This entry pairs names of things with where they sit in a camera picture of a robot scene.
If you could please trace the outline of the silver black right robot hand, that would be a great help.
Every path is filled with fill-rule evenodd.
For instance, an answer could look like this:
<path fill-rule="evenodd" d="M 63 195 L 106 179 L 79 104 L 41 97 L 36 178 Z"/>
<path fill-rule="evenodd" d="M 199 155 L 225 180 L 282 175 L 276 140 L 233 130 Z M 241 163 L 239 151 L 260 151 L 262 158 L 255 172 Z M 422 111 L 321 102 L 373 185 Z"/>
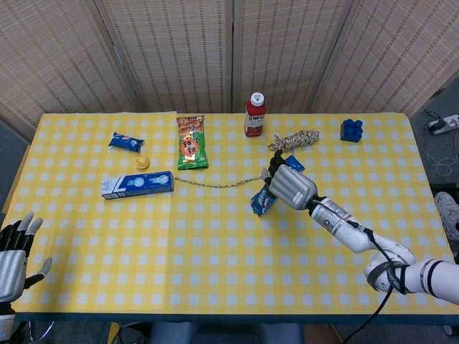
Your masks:
<path fill-rule="evenodd" d="M 302 172 L 290 167 L 277 150 L 270 160 L 268 169 L 262 169 L 264 189 L 270 197 L 279 198 L 297 211 L 308 210 L 312 214 L 318 198 L 316 184 Z"/>

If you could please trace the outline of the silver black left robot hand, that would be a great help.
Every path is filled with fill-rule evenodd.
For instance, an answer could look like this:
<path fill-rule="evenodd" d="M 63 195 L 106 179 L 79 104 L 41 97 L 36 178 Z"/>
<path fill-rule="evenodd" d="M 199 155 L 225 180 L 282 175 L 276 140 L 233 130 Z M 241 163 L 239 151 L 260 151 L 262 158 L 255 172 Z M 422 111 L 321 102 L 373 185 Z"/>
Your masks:
<path fill-rule="evenodd" d="M 51 270 L 52 258 L 48 257 L 40 271 L 26 276 L 34 238 L 42 223 L 43 219 L 34 219 L 34 212 L 30 211 L 22 220 L 1 230 L 1 305 L 19 299 L 24 290 L 42 281 Z"/>

